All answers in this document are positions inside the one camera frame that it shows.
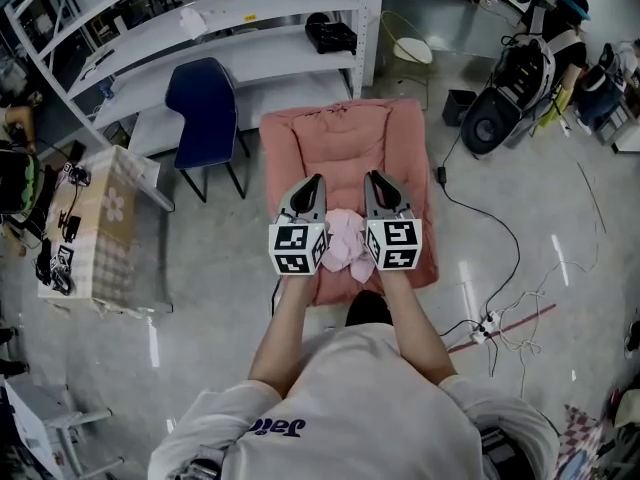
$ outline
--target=electronic equipment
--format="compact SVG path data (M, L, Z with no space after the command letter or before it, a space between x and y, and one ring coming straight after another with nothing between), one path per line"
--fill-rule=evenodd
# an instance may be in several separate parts
M62 295L68 296L73 290L71 281L71 258L73 251L64 246L54 256L51 255L51 241L45 238L36 260L36 277L45 286L50 286Z
M91 184L91 173L84 167L80 167L79 165L71 162L66 162L62 171L67 176L69 183L72 185L88 187Z
M68 244L73 242L78 234L78 228L80 227L80 217L76 215L70 216L66 219L66 224L63 225L62 238Z

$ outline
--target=white shelving unit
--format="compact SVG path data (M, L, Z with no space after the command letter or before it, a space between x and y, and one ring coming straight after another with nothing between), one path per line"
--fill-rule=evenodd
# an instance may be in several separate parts
M91 135L105 147L109 143L100 130L136 113L139 117L130 145L132 151L152 155L177 147L175 137L159 139L153 130L181 129L181 118L166 109L164 95L173 70L193 60L215 57L225 66L236 87L240 128L249 129L256 128L267 112L359 98L365 49L368 64L375 58L375 44L372 46L371 43L377 38L375 17L380 12L381 0L198 0L188 7L203 18L208 34L272 18L314 12L335 13L358 34L356 55L350 52L320 55L306 37L303 25L289 25L237 33L145 62L190 40L181 26L182 8L179 8L127 31L101 47L87 60L66 91L45 64L47 57L53 56L55 48L73 32L119 1L100 0L54 34L39 52L19 22L20 15L33 0L25 0L15 10L10 4L5 7L9 22L36 67ZM374 34L368 38L369 27ZM113 54L96 67L100 53L109 50L113 50ZM108 77L115 77L112 86L115 97L105 100L95 120L91 121L73 99Z

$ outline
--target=wire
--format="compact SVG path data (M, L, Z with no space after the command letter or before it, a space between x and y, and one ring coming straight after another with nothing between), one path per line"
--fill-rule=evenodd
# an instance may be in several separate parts
M493 345L496 347L496 355L493 359L493 368L491 368L491 371L489 372L489 376L493 377L494 373L496 373L496 365L498 364L498 352L500 351L500 349L498 348L498 344L495 342L495 340L491 335L489 335L488 338L491 340L491 343L493 343Z
M488 6L491 6L497 2L499 2L500 0L485 0L485 2L487 3ZM511 20L509 18L507 18L505 15L500 14L499 12L495 12L492 11L491 9L487 9L484 5L482 4L478 4L478 7L480 7L480 9L482 9L485 12L488 12L489 14L493 14L495 16L498 16L500 18L502 18L503 20L505 20L511 27L516 28L518 26L518 24L516 23L515 25L513 23L511 23Z
M69 225L69 219L71 218L71 212L73 211L73 207L76 205L76 201L78 200L78 185L74 185L76 188L76 192L73 195L73 201L71 201L71 206L69 207L69 211L64 216L64 222L62 223L62 233L64 234L66 227Z
M470 320L469 318L465 318L464 320L460 320L460 321L459 321L456 325L454 325L451 329L449 329L448 331L446 331L446 332L445 332L445 333L443 333L443 334L439 334L438 336L440 336L441 338L443 338L443 337L444 337L444 336L446 336L447 334L449 334L449 333L451 333L451 332L455 331L458 327L460 327L460 326L461 326L463 323L465 323L465 322L469 322L469 323L472 323L472 324L477 325L478 327L481 327L481 325L480 325L478 322L476 322L475 320Z
M502 222L498 217L496 217L495 215L490 214L489 212L485 212L484 210L480 210L478 208L474 208L473 206L469 206L468 204L464 204L464 203L462 203L460 201L457 201L457 200L453 199L449 195L449 193L447 192L447 189L446 189L445 185L441 184L440 186L442 187L442 191L444 192L444 195L447 196L447 199L449 199L449 201L451 201L452 203L455 203L457 205L460 205L460 206L462 206L464 208L468 208L469 210L473 210L474 212L477 212L477 213L480 213L482 215L485 215L486 217L490 217L491 219L495 220L498 224L500 224L504 229L506 229L509 232L509 234L513 238L514 243L516 244L516 250L518 252L518 260L516 261L515 266L511 270L511 273L509 274L509 276L500 285L500 287L496 291L494 291L491 294L491 296L487 299L487 301L484 303L485 315L486 315L487 318L490 318L490 316L489 316L489 303L494 299L494 297L496 295L498 295L505 288L505 286L507 286L509 284L509 282L513 279L513 276L516 274L516 271L518 270L518 266L520 266L520 259L521 259L520 242L518 242L518 239L517 239L516 235L513 234L513 231L511 231L509 226L507 226L504 222Z
M556 263L553 266L553 268L549 269L545 273L544 277L542 278L541 283L538 285L536 290L523 292L522 295L520 295L520 297L518 297L509 306L507 306L506 308L498 311L498 314L500 315L500 321L498 323L498 332L500 334L500 339L501 339L502 343L504 344L504 346L505 346L505 348L507 350L509 350L510 352L518 352L519 353L520 363L522 364L522 380L521 380L521 383L520 383L520 398L522 398L524 396L524 382L525 382L525 378L526 378L526 375L527 375L527 366L526 366L526 364L524 362L524 352L528 348L533 356L538 356L538 355L540 355L542 353L542 346L535 341L535 337L536 337L536 334L538 332L538 328L539 328L539 324L540 324L540 298L545 296L545 292L542 290L542 287L547 282L547 279L549 278L549 276L553 272L555 272L555 270L560 266L563 266L563 265L574 265L577 268L579 268L585 274L588 274L589 272L591 272L595 268L595 266L598 264L598 256L599 256L599 252L600 252L600 245L598 243L598 228L597 228L597 226L598 226L597 221L594 221L594 233L596 235L596 251L595 251L595 258L594 258L593 264L590 267L585 268L580 263L578 263L577 261L560 260L558 263ZM533 328L533 331L531 332L531 336L528 339L523 340L521 342L512 341L510 338L507 337L506 332L502 330L502 325L503 325L503 322L504 322L504 315L507 312L512 311L513 309L517 308L526 296L533 296L533 297L535 297L535 300L536 300L535 326Z
M587 187L589 187L589 193L591 194L591 199L593 199L593 204L596 207L596 210L598 210L598 215L600 216L600 223L602 224L602 230L604 231L604 234L607 234L607 228L604 225L604 219L602 218L602 212L600 211L600 207L598 206L598 201L596 201L596 196L593 193L593 189L591 188L591 183L589 183L589 180L587 179L587 175L584 172L584 169L582 168L582 165L580 165L580 162L576 162L578 164L578 167L580 168L580 172L582 173L582 177L584 178L584 181L587 184Z
M451 156L451 153L453 153L453 150L455 149L456 144L460 140L460 137L462 137L462 129L460 129L460 133L458 133L458 136L456 137L456 140L453 141L453 144L451 145L451 149L449 149L449 152L447 153L447 156L444 157L444 161L442 162L442 165L440 167L444 167L445 166L445 164L447 163L447 160L449 160L449 157Z
M275 288L273 289L273 293L271 294L271 318L276 313L276 293L278 293L278 288L280 288L280 283L282 282L282 277L278 278L278 282L276 283Z

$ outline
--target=black cable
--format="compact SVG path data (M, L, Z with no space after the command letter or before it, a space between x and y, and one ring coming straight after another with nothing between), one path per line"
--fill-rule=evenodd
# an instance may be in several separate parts
M273 289L273 293L271 294L271 318L276 312L276 293L278 293L278 288L280 288L280 282L282 281L282 277L278 278L278 282L276 283L276 287Z
M73 195L73 201L71 201L71 206L69 207L69 211L64 216L64 221L58 227L62 230L62 236L65 235L67 226L69 225L69 219L71 219L71 212L73 211L73 207L76 205L76 201L78 199L78 185L74 185L76 188L76 192Z
M451 149L447 153L447 156L444 157L444 162L442 162L442 165L440 167L444 168L445 164L447 163L447 160L449 160L449 157L451 156L451 153L453 153L453 150L455 149L456 144L460 140L460 137L462 137L462 129L460 129L460 133L458 133L458 136L456 137L456 140L453 141L453 144L451 145Z
M493 339L493 336L491 336L491 334L489 334L488 338L491 340L491 342L495 345L496 347L496 356L493 359L493 368L491 368L491 377L493 377L493 374L496 372L496 365L498 364L498 351L500 350L498 348L498 344L495 342L495 340Z
M458 327L460 327L463 323L465 322L470 322L472 324L475 324L478 326L478 329L480 330L484 330L484 327L482 327L482 325L480 325L478 322L476 322L475 320L470 320L469 318L465 318L464 320L460 320L456 325L454 325L451 329L449 329L447 332L443 333L443 334L439 334L438 336L440 336L441 338L446 336L447 334L455 331Z
M480 210L478 208L474 208L473 206L469 206L468 204L464 204L464 203L461 203L460 201L456 201L449 195L446 187L443 184L441 184L441 187L442 187L442 191L444 192L444 195L447 196L447 199L449 199L449 201L451 201L452 203L458 204L460 206L463 206L464 208L468 208L469 210L473 210L474 212L480 213L482 215L485 215L486 217L490 217L491 219L495 220L498 224L500 224L504 229L506 229L509 232L509 234L513 238L513 241L516 244L516 249L518 251L518 261L516 261L516 264L513 267L511 274L509 274L509 277L507 277L507 279L500 285L500 287L495 292L493 292L491 296L487 299L487 301L484 303L485 315L487 318L489 318L489 302L491 302L493 298L496 295L498 295L504 289L504 287L507 286L507 284L509 284L509 281L513 279L513 276L516 274L516 270L518 270L518 267L520 266L520 242L518 242L516 235L513 234L513 231L511 231L509 226L507 226L504 222L502 222L498 217L490 214L489 212L485 212L484 210Z

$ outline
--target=white t-shirt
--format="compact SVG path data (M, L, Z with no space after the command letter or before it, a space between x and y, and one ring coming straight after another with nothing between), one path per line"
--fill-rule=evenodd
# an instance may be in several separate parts
M475 423L493 419L548 479L558 439L521 399L453 376L429 383L398 353L393 328L366 324L305 343L304 368L282 400L246 381L204 391L153 452L150 480L172 478L196 455L224 480L485 479Z
M618 89L624 92L627 87L627 82L624 79L625 76L633 75L638 69L638 58L633 46L629 43L619 43L613 47L613 53L616 58L613 63L612 74L613 83Z

